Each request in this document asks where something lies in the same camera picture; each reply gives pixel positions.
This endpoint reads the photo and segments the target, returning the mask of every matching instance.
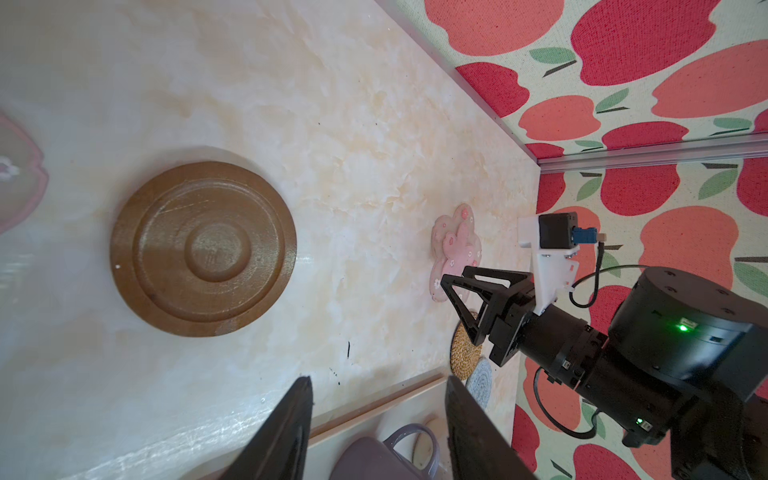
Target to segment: green leaf print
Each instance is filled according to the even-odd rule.
[[[584,416],[584,420],[587,421],[587,424],[589,427],[592,427],[592,414],[594,413],[594,408],[587,405],[586,403],[581,404],[581,415]],[[597,433],[598,436],[601,439],[605,438],[605,425],[603,424],[603,420],[598,415],[598,427],[597,427]]]
[[[750,290],[762,296],[768,296],[768,275],[762,270],[748,263],[736,262],[733,264],[733,272],[739,281],[749,287]]]
[[[614,257],[613,255],[611,255],[608,252],[603,252],[603,266],[601,268],[608,268],[610,266],[618,266],[618,264],[619,264],[619,262],[618,262],[618,260],[616,260],[616,257]],[[613,276],[617,276],[617,277],[621,278],[621,269],[611,270],[608,273],[610,273]]]
[[[713,120],[715,127],[727,128],[728,130],[740,130],[742,128],[752,127],[752,122],[746,118],[715,118]]]
[[[594,140],[576,140],[576,145],[578,145],[579,147],[586,147],[586,148],[592,148],[592,147],[600,148],[603,146],[602,143]]]
[[[624,101],[627,95],[629,95],[629,88],[625,88],[624,90],[619,90],[614,94],[608,95],[606,98],[600,100],[600,103],[598,103],[597,107],[594,108],[594,111],[601,113],[611,107],[615,107]]]
[[[712,197],[727,189],[733,185],[733,182],[736,181],[738,176],[739,171],[736,168],[730,168],[718,174],[714,174],[709,180],[701,185],[701,188],[699,189],[699,200]]]
[[[535,48],[529,52],[534,60],[541,63],[561,64],[576,60],[576,54],[567,48]]]
[[[602,178],[593,178],[586,184],[582,185],[576,194],[576,201],[583,200],[590,197],[594,192],[598,191],[600,185],[603,183]]]

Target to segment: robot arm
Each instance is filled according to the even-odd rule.
[[[551,305],[557,290],[572,291],[575,277],[569,256],[578,248],[572,237],[578,219],[565,215],[556,227],[544,215],[521,219],[535,285],[530,273],[472,266],[442,278],[472,342],[488,338],[490,359],[500,366],[523,352],[550,381],[574,389],[621,425],[628,447],[655,445],[671,431],[675,478],[768,478],[768,403],[753,395],[768,374],[768,309],[691,273],[649,267],[608,334],[600,333]],[[539,235],[530,231],[536,223]],[[545,248],[552,245],[557,248]],[[480,296],[477,319],[454,287]]]

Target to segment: flower-shaped coaster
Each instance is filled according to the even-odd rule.
[[[483,410],[488,407],[488,401],[491,400],[491,387],[493,387],[491,363],[482,357],[467,380],[467,390]]]
[[[440,279],[446,273],[461,276],[464,267],[478,266],[482,247],[475,234],[475,214],[467,204],[456,208],[453,217],[443,215],[435,220],[432,228],[432,254],[437,259],[429,275],[429,292],[436,302],[445,302],[448,296],[440,287]],[[459,296],[465,291],[460,289]]]
[[[0,114],[0,233],[10,230],[38,206],[48,185],[35,142]]]
[[[476,312],[471,311],[470,313],[477,319],[478,314]],[[482,346],[472,345],[467,331],[464,330],[464,326],[459,322],[451,341],[451,372],[459,380],[465,381],[475,371],[481,355]]]

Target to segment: blue connector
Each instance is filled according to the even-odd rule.
[[[598,242],[598,229],[597,228],[579,228],[574,227],[572,238],[577,245],[580,243],[597,243]]]

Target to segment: red apple print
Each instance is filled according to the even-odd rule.
[[[594,102],[580,95],[550,98],[530,107],[518,125],[532,140],[572,140],[597,131],[600,121],[592,115]]]
[[[659,445],[643,445],[638,449],[630,449],[634,459],[640,464],[640,467],[651,476],[653,480],[673,480],[672,479],[672,456],[670,454],[669,432]]]
[[[616,310],[627,299],[631,291],[631,288],[621,285],[604,286],[598,290],[597,301],[589,307],[590,325],[607,335],[608,327],[611,326]]]
[[[609,168],[605,171],[600,199],[611,212],[633,217],[664,205],[679,185],[677,165]]]
[[[530,96],[528,89],[518,84],[518,72],[510,68],[479,61],[456,70],[499,117],[516,112]]]
[[[764,399],[768,400],[768,380],[763,381],[763,384],[757,387],[757,391],[755,391],[755,395],[759,397],[763,397]]]
[[[539,446],[538,430],[531,417],[515,405],[515,425],[512,427],[512,449],[525,463],[528,470],[536,471],[536,449]]]
[[[536,396],[533,393],[533,377],[536,374],[536,370],[538,370],[536,362],[526,358],[526,377],[523,382],[523,391],[525,392],[525,398],[528,400],[528,406],[531,407],[531,412],[536,415],[536,418],[541,420],[541,423],[556,432],[560,432],[560,429],[554,426],[544,415],[544,412],[538,408]],[[547,376],[543,373],[539,375],[538,379],[538,395],[547,412],[566,428],[575,430],[581,421],[581,405],[579,404],[580,397],[578,393],[565,385],[548,382]]]
[[[742,205],[768,217],[768,157],[744,159],[736,195]]]
[[[686,58],[714,34],[709,16],[719,1],[598,2],[571,33],[571,44],[584,62],[581,80],[587,85],[623,84]]]
[[[578,215],[578,226],[581,228],[595,227],[600,231],[600,219],[597,215],[593,214],[591,210],[584,207],[566,207],[561,208],[553,213],[559,214],[562,212],[576,212]],[[594,245],[582,245],[573,260],[578,262],[578,271],[576,272],[576,280],[583,276],[589,275],[594,272]]]
[[[603,135],[608,150],[642,147],[644,145],[672,144],[682,141],[688,129],[670,121],[644,121],[615,128]]]
[[[761,111],[755,117],[755,129],[752,133],[756,134],[761,131],[768,131],[768,109]]]
[[[618,455],[591,443],[576,447],[574,469],[574,480],[640,480]]]
[[[738,238],[736,221],[716,208],[676,208],[645,224],[638,263],[671,266],[731,288],[730,251]]]
[[[698,118],[741,110],[768,99],[766,78],[768,40],[743,43],[674,72],[654,90],[659,101],[650,111],[659,117]]]
[[[540,214],[554,207],[560,200],[560,196],[565,192],[565,180],[563,173],[544,174],[538,178],[538,202],[536,203],[536,213]]]
[[[499,55],[530,45],[563,14],[564,0],[425,0],[427,18],[464,55]]]
[[[565,151],[557,145],[550,144],[525,144],[525,146],[528,147],[531,153],[533,153],[539,160],[542,158],[562,157],[563,152]]]

